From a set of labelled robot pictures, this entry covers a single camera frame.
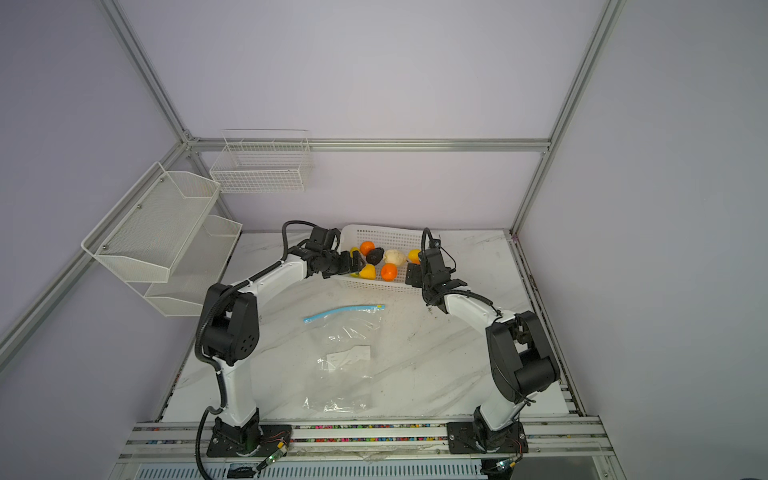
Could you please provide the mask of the yellow peach fruit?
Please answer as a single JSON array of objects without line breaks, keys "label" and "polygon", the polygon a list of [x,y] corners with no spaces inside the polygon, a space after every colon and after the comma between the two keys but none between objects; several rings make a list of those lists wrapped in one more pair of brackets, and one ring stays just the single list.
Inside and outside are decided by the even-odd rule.
[{"label": "yellow peach fruit", "polygon": [[365,280],[375,280],[377,278],[376,266],[372,264],[367,264],[359,272],[359,277]]}]

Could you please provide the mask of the white garlic bulb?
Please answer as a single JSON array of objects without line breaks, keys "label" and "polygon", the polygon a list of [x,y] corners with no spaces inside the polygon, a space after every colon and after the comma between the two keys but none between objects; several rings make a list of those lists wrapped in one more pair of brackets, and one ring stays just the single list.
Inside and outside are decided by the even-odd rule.
[{"label": "white garlic bulb", "polygon": [[400,250],[390,249],[385,251],[383,261],[399,268],[407,263],[407,256]]}]

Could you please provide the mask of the clear zip top bag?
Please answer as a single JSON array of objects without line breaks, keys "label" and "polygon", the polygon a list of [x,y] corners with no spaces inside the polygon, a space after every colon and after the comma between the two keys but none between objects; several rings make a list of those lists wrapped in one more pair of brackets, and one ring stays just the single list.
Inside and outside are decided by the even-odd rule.
[{"label": "clear zip top bag", "polygon": [[338,415],[370,407],[372,369],[385,313],[384,304],[349,305],[304,319],[313,359],[306,409]]}]

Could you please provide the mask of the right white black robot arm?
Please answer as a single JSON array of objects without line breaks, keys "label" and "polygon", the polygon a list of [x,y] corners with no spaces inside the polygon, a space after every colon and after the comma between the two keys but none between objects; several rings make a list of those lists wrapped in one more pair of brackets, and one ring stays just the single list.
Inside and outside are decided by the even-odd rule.
[{"label": "right white black robot arm", "polygon": [[405,282],[421,290],[429,307],[457,317],[485,338],[494,389],[473,412],[469,423],[448,426],[453,453],[528,452],[520,420],[535,396],[560,379],[560,367],[539,317],[532,311],[502,310],[455,278],[436,239],[426,239],[419,263],[407,267]]}]

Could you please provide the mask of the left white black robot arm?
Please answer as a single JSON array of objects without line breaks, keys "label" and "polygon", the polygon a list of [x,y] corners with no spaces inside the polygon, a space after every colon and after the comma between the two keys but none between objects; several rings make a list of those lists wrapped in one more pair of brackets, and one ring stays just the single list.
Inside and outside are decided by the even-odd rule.
[{"label": "left white black robot arm", "polygon": [[341,231],[305,220],[289,220],[281,228],[277,261],[236,284],[215,283],[205,295],[193,352],[214,370],[219,404],[206,408],[202,423],[214,418],[210,453],[250,456],[269,440],[260,426],[252,392],[249,357],[260,339],[259,309],[292,285],[314,275],[324,279],[359,273],[366,265],[358,251],[341,249]]}]

